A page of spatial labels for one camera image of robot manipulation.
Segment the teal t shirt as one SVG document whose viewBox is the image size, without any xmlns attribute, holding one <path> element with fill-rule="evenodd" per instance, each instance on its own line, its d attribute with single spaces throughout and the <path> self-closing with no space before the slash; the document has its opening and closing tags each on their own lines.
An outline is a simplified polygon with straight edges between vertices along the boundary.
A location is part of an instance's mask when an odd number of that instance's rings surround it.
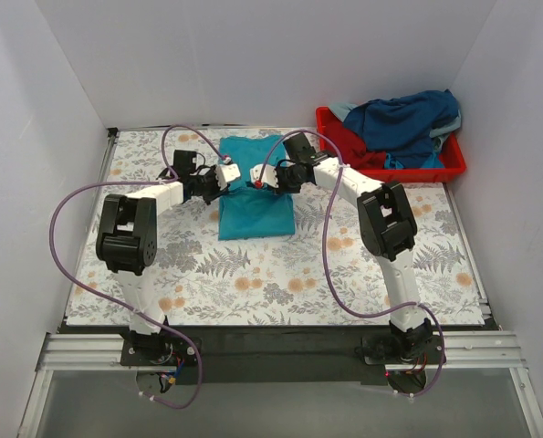
<svg viewBox="0 0 543 438">
<path fill-rule="evenodd" d="M 219 239 L 222 241 L 293 235 L 296 231 L 292 197 L 250 187 L 249 171 L 269 159 L 268 170 L 286 158 L 278 135 L 262 139 L 225 137 L 219 150 L 239 167 L 241 178 L 231 183 L 219 202 Z"/>
</svg>

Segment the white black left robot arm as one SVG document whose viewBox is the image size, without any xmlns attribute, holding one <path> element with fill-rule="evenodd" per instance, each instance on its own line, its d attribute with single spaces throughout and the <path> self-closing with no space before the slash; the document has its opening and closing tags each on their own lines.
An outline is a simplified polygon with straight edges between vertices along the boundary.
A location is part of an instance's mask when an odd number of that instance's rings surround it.
<svg viewBox="0 0 543 438">
<path fill-rule="evenodd" d="M 104 199 L 96 241 L 96 254 L 112 272 L 132 308 L 124 339 L 131 352 L 152 364 L 169 364 L 177 343 L 163 327 L 168 324 L 159 299 L 145 273 L 158 253 L 158 218 L 194 197 L 209 204 L 228 192 L 240 175 L 234 163 L 198 165 L 195 151 L 176 151 L 172 166 L 161 171 L 157 183 L 129 194 Z"/>
</svg>

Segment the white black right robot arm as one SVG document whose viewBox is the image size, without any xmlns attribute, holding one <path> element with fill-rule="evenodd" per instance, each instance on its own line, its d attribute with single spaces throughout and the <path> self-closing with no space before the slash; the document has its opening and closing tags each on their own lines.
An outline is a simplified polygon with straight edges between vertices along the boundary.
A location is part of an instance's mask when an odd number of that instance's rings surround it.
<svg viewBox="0 0 543 438">
<path fill-rule="evenodd" d="M 276 194 L 299 193 L 310 183 L 330 190 L 322 228 L 322 263 L 329 291 L 338 306 L 355 318 L 389 318 L 393 351 L 400 360 L 416 360 L 425 354 L 433 337 L 434 318 L 420 299 L 413 270 L 413 249 L 417 224 L 406 192 L 398 182 L 374 180 L 343 162 L 337 146 L 316 151 L 309 130 L 293 130 L 272 146 L 283 146 L 287 157 L 268 170 L 269 157 L 251 171 L 251 182 Z M 328 228 L 337 197 L 357 210 L 360 237 L 365 249 L 381 268 L 390 307 L 373 314 L 349 308 L 340 299 L 328 264 Z"/>
</svg>

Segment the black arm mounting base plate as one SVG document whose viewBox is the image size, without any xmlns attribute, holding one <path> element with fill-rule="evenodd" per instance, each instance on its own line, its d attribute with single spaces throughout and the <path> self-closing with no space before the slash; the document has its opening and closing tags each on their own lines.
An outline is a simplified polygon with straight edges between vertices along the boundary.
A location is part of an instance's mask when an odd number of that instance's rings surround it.
<svg viewBox="0 0 543 438">
<path fill-rule="evenodd" d="M 121 332 L 120 363 L 169 371 L 179 385 L 344 382 L 382 386 L 386 368 L 422 371 L 445 361 L 439 336 L 412 352 L 385 327 L 190 326 L 169 333 Z"/>
</svg>

